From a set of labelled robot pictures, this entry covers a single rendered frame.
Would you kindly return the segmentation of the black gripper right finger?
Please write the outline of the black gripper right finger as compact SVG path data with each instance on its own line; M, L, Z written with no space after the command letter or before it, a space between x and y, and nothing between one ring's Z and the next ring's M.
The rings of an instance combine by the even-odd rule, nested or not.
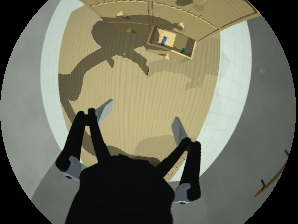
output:
M148 192L155 187L161 179L171 170L175 163L187 151L187 158L184 170L180 179L179 186L175 189L175 198L173 202L186 204L200 198L200 164L201 164L201 143L192 142L179 119L175 119L171 125L176 142L174 151L160 162L154 169L144 175L138 182L138 189L142 192Z

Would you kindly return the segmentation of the tan wooden chest of drawers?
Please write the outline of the tan wooden chest of drawers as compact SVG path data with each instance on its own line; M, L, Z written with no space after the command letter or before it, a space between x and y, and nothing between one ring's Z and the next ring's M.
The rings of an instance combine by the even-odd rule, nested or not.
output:
M86 2L84 2L83 0L79 0L80 2L82 2L83 4L85 4L88 8L90 8L94 13L96 13L103 21L105 21L116 33L118 33L108 22L135 22L135 21L106 21L100 14L98 14L92 7L91 7L91 5L95 5L95 4L99 4L99 3L104 3L104 2L110 2L110 1L118 1L118 0L106 0L106 1L101 1L101 2L96 2L96 3L93 3L93 4L87 4ZM181 33L181 34L183 34L183 35L185 35L185 36L188 36L188 37L190 37L190 38L192 38L192 39L194 39L194 40L196 40L197 42L196 42L196 44L198 44L198 43L200 43L201 41L203 41L203 40L205 40L205 39L207 39L208 37L210 37L210 36L212 36L212 35L214 35L214 34L216 34L216 33L218 33L218 32L220 32L220 31L222 31L222 30L224 30L224 29L226 29L226 28L229 28L229 27L231 27L231 26L233 26L233 25L236 25L236 24L238 24L238 23L241 23L241 22L243 22L243 21L246 21L246 20L249 20L249 19L252 19L252 18L255 18L255 17L259 17L259 16L262 16L261 14L260 14L260 12L252 5L252 7L253 7L253 9L254 9L254 13L251 13L251 14L249 14L249 15L246 15L246 16L244 16L244 17L241 17L241 18L239 18L239 19L237 19L237 20L234 20L234 21L232 21L232 22L230 22L230 23L228 23L228 24L226 24L226 25L224 25L224 26L222 26L222 27L218 27L217 25L215 25L214 23L212 23L211 21L209 21L208 19L206 19L206 18L204 18L204 17L202 17L202 16L200 16L199 14L197 14L197 13L195 13L195 12L192 12L192 11L190 11L190 10L188 10L188 9L185 9L185 8L183 8L183 7L180 7L180 6L177 6L177 5L174 5L174 4L170 4L170 3L167 3L167 2L162 2L162 1L157 1L157 0L143 0L143 1L148 1L149 2L149 17L150 17L150 22L149 23L144 23L144 24L149 24L150 25L150 32L151 32L151 29L152 29L152 27L153 27L153 15L152 15L152 13L153 13L153 2L158 2L158 3L163 3L163 4L167 4L167 5L171 5L171 6L174 6L174 7L177 7L177 8L180 8L180 9L183 9L183 10L185 10L185 11L188 11L188 12L190 12L190 13L192 13L192 14L194 14L194 15L197 15L197 16L199 16L200 18L202 18L202 19L204 19L204 20L206 20L207 22L209 22L209 23L211 23L212 25L214 25L215 27L217 27L217 30L215 30L215 31L213 31L213 32L211 32L210 34L208 34L208 35L206 35L205 37L203 37L202 39L200 39L200 40L196 40L196 39L194 39L194 38L192 38L192 37L190 37L190 36L188 36L188 35L185 35L185 34L183 34L183 33ZM154 26L158 26L158 25L154 25Z

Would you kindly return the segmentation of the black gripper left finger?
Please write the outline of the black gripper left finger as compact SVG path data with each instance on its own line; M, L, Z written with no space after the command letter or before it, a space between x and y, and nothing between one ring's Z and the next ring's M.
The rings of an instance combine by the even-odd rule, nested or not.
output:
M103 141L99 125L113 109L113 99L109 99L96 110L88 109L88 114L79 111L72 123L64 149L56 159L56 167L69 179L79 180L81 170L80 155L85 126L90 126L94 151L107 182L117 185L121 174ZM89 119L89 120L88 120ZM83 121L83 122L82 122ZM99 125L98 125L99 124Z

